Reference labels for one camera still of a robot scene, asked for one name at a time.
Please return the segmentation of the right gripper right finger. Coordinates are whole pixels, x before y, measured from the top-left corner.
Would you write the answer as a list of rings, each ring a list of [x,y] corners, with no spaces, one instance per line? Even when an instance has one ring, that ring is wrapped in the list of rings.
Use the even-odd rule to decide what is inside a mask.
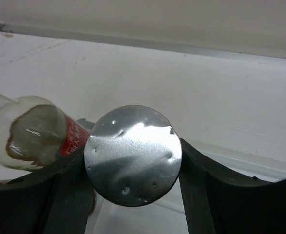
[[[181,195],[190,234],[286,234],[286,179],[236,172],[181,140]]]

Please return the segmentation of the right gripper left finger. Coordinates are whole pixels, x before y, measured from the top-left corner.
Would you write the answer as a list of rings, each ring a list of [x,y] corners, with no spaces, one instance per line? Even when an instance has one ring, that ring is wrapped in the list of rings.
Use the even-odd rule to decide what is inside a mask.
[[[0,184],[0,234],[83,234],[92,198],[80,148]]]

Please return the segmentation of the black cap soy sauce bottle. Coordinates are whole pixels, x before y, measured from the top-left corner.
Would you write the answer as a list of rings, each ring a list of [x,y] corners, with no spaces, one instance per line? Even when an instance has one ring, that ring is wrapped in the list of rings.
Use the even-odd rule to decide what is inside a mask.
[[[85,145],[90,132],[49,100],[0,94],[0,165],[33,172]]]

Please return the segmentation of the grey cap white shaker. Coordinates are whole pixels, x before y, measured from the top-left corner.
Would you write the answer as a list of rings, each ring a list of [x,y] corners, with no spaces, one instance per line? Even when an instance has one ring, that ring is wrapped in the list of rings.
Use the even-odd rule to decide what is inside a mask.
[[[174,186],[182,146],[164,115],[146,106],[126,105],[95,123],[84,162],[93,188],[104,199],[139,207],[159,200]]]

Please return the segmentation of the white divided plastic tray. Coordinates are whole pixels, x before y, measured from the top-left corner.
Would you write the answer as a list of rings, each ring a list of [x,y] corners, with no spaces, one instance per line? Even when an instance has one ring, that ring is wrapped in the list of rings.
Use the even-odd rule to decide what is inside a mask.
[[[255,164],[226,156],[201,152],[208,158],[241,174],[278,182],[286,179],[286,163],[265,159]],[[102,198],[89,218],[88,234],[189,234],[180,182],[162,199],[147,206],[130,208],[114,205]]]

